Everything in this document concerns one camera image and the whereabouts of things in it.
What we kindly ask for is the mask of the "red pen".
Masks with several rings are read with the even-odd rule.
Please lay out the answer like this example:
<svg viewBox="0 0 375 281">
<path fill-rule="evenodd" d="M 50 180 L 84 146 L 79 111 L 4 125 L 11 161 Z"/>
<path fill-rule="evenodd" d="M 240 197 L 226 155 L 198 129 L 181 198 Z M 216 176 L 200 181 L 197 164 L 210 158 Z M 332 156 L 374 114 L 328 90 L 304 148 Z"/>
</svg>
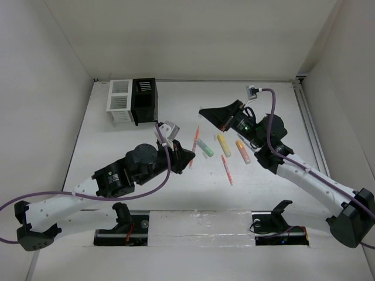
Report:
<svg viewBox="0 0 375 281">
<path fill-rule="evenodd" d="M 196 130 L 195 137 L 193 140 L 193 146 L 192 146 L 193 153 L 196 152 L 196 146 L 197 146 L 197 140 L 199 138 L 199 133 L 200 133 L 200 125 L 197 126 L 197 130 Z M 193 159 L 189 162 L 189 169 L 192 169 L 192 165 L 193 165 Z"/>
<path fill-rule="evenodd" d="M 223 166 L 224 166 L 224 169 L 225 169 L 225 172 L 226 172 L 226 175 L 227 175 L 227 178 L 229 180 L 229 183 L 230 185 L 232 186 L 233 185 L 233 179 L 232 179 L 232 176 L 231 176 L 231 173 L 229 171 L 229 167 L 227 165 L 227 161 L 226 161 L 226 158 L 224 155 L 221 155 L 221 160 L 223 162 Z"/>
</svg>

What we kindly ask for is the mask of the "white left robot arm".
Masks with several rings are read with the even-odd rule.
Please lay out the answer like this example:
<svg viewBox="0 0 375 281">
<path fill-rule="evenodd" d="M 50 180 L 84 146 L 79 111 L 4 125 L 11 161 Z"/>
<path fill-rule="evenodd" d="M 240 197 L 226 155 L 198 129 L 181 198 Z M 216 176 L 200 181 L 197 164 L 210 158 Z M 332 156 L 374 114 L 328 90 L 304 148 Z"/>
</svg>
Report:
<svg viewBox="0 0 375 281">
<path fill-rule="evenodd" d="M 140 144 L 112 164 L 94 172 L 73 189 L 72 195 L 57 195 L 46 200 L 14 205 L 21 224 L 17 242 L 28 251 L 38 251 L 56 239 L 91 229 L 127 233 L 134 229 L 125 203 L 136 185 L 143 185 L 159 174 L 182 174 L 195 153 L 174 140 L 172 146 Z"/>
</svg>

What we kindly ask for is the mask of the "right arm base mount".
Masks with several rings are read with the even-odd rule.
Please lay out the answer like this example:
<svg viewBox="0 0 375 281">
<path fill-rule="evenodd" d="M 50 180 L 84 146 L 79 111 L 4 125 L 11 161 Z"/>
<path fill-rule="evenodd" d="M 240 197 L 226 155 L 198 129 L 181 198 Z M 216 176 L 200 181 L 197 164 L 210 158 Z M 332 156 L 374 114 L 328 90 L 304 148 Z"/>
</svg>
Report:
<svg viewBox="0 0 375 281">
<path fill-rule="evenodd" d="M 271 211 L 253 211 L 249 231 L 255 235 L 256 246 L 309 246 L 305 227 L 287 224 L 282 217 L 291 200 L 283 200 Z"/>
</svg>

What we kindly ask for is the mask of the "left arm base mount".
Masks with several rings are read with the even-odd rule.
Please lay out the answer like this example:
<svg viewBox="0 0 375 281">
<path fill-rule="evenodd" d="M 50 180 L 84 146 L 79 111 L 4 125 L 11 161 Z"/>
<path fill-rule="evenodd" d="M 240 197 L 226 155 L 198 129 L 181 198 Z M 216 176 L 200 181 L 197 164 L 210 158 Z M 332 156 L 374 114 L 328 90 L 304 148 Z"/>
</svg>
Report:
<svg viewBox="0 0 375 281">
<path fill-rule="evenodd" d="M 97 229 L 95 246 L 147 246 L 149 211 L 130 211 L 125 203 L 115 203 L 115 226 Z"/>
</svg>

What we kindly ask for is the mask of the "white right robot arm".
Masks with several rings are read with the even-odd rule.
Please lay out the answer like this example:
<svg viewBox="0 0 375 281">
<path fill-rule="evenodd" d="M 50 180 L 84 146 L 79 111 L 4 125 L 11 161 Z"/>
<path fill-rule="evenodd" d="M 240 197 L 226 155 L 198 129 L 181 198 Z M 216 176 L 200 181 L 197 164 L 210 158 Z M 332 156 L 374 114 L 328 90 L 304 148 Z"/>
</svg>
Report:
<svg viewBox="0 0 375 281">
<path fill-rule="evenodd" d="M 356 248 L 374 227 L 374 194 L 339 184 L 306 164 L 282 143 L 287 130 L 273 112 L 257 121 L 253 110 L 236 100 L 226 107 L 201 109 L 199 114 L 222 132 L 237 132 L 255 149 L 254 156 L 263 168 L 321 202 L 330 211 L 323 226 L 341 244 Z"/>
</svg>

